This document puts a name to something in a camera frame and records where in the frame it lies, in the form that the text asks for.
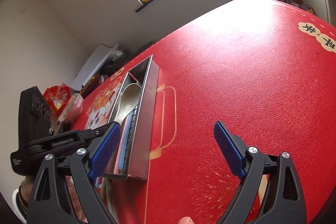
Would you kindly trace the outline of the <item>person right hand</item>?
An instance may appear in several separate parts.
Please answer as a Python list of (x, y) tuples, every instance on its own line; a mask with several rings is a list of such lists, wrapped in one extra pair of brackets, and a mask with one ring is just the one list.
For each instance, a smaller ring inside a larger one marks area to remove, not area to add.
[(195, 222), (191, 219), (191, 217), (182, 217), (178, 224), (195, 224)]

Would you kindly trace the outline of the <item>person left hand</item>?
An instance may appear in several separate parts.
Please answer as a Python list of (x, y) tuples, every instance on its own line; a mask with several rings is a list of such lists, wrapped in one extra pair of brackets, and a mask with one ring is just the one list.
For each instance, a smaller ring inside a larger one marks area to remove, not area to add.
[[(77, 197), (75, 187), (72, 181), (72, 177), (66, 176), (68, 192), (72, 201), (72, 205), (76, 215), (80, 221), (88, 223), (87, 218), (84, 214), (84, 211), (81, 208), (79, 199)], [(30, 195), (34, 185), (34, 178), (31, 176), (26, 176), (25, 179), (21, 182), (21, 186), (18, 188), (18, 192), (15, 196), (15, 208), (18, 211), (17, 216), (22, 220), (23, 223), (26, 223), (27, 218), (27, 208), (30, 199)]]

